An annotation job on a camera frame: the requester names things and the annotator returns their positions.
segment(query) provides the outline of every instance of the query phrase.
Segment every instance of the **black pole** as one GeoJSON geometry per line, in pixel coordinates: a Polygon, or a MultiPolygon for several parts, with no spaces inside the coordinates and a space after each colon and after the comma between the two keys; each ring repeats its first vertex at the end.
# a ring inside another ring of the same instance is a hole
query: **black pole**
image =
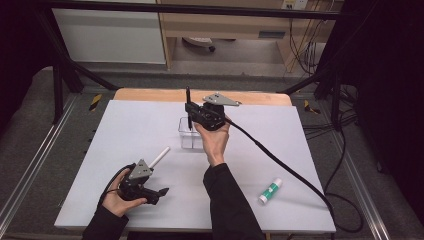
{"type": "Polygon", "coordinates": [[[339,121],[339,106],[340,106],[340,84],[341,84],[341,72],[335,74],[333,83],[333,98],[331,104],[331,123],[336,131],[342,129],[341,121],[339,121]]]}
{"type": "Polygon", "coordinates": [[[357,17],[353,13],[299,11],[285,9],[220,7],[177,4],[121,3],[73,0],[40,0],[39,6],[59,9],[122,11],[122,12],[155,12],[155,13],[185,13],[211,14],[229,16],[273,17],[293,19],[340,20],[357,17]]]}
{"type": "Polygon", "coordinates": [[[54,119],[53,124],[56,124],[63,114],[63,89],[62,75],[57,64],[53,65],[53,88],[54,88],[54,119]]]}
{"type": "Polygon", "coordinates": [[[281,91],[277,91],[277,93],[283,93],[283,94],[287,94],[290,95],[292,93],[295,93],[296,91],[298,91],[299,89],[302,89],[306,86],[308,86],[309,84],[313,83],[313,82],[320,82],[322,80],[323,77],[327,77],[328,73],[329,73],[329,69],[328,68],[324,68],[322,69],[322,71],[320,71],[319,73],[316,73],[310,77],[308,77],[307,79],[293,85],[292,87],[289,87],[285,90],[281,90],[281,91]]]}
{"type": "Polygon", "coordinates": [[[69,62],[69,64],[71,64],[74,69],[76,71],[78,71],[79,73],[87,76],[88,78],[90,78],[91,80],[93,80],[94,82],[102,85],[103,87],[107,88],[108,90],[118,90],[121,87],[115,86],[112,83],[104,80],[103,78],[97,76],[96,74],[92,73],[90,70],[84,68],[83,66],[79,65],[78,63],[76,63],[74,60],[72,60],[70,57],[67,56],[67,60],[69,62]]]}
{"type": "Polygon", "coordinates": [[[68,85],[69,90],[71,92],[81,92],[84,86],[75,71],[69,67],[68,61],[65,58],[65,56],[68,56],[68,52],[64,50],[62,43],[59,41],[54,30],[52,29],[49,21],[47,20],[44,9],[38,9],[34,7],[32,10],[38,26],[45,33],[45,36],[47,37],[49,44],[52,47],[50,50],[52,59],[55,61],[55,64],[60,67],[60,74],[68,85]]]}

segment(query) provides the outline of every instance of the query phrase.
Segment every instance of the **black jacket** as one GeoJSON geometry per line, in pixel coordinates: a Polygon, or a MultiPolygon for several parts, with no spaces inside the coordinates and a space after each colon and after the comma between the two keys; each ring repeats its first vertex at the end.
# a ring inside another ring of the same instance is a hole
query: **black jacket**
{"type": "MultiPolygon", "coordinates": [[[[210,211],[214,240],[265,239],[262,230],[227,164],[209,167],[203,179],[211,199],[210,211]]],[[[84,240],[116,240],[128,218],[119,218],[99,207],[83,233],[84,240]]]]}

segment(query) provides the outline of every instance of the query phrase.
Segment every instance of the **glue stick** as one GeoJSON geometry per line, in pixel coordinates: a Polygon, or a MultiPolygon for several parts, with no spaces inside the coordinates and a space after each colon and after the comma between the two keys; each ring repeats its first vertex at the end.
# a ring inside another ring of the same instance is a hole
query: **glue stick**
{"type": "Polygon", "coordinates": [[[283,184],[283,181],[279,178],[276,178],[274,182],[272,182],[271,185],[269,185],[268,189],[266,189],[262,193],[262,195],[259,197],[259,201],[262,204],[266,204],[268,200],[271,199],[272,195],[274,195],[274,193],[281,187],[282,184],[283,184]]]}

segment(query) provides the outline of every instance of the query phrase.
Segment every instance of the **white tabletop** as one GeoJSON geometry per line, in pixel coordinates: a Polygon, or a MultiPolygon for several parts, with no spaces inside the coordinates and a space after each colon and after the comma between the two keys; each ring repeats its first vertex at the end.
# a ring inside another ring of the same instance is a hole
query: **white tabletop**
{"type": "MultiPolygon", "coordinates": [[[[226,114],[275,156],[322,191],[295,107],[242,105],[226,114]]],[[[208,231],[209,197],[203,186],[208,168],[201,149],[182,149],[178,124],[186,117],[183,103],[112,100],[63,204],[55,226],[81,229],[88,225],[99,196],[123,166],[153,161],[166,146],[145,186],[169,187],[154,205],[127,213],[129,230],[208,231]]],[[[266,156],[236,128],[230,128],[225,159],[264,232],[335,232],[324,202],[307,186],[266,156]],[[274,178],[283,185],[264,206],[258,197],[274,178]]]]}

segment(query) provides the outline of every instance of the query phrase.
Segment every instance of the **white stick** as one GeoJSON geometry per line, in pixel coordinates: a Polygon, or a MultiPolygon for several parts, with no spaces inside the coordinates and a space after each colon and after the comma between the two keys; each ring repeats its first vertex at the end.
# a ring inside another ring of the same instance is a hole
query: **white stick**
{"type": "Polygon", "coordinates": [[[165,150],[163,150],[159,156],[153,160],[152,163],[150,163],[149,168],[154,168],[156,166],[156,164],[158,164],[158,162],[169,152],[169,150],[171,150],[171,148],[168,146],[165,148],[165,150]]]}

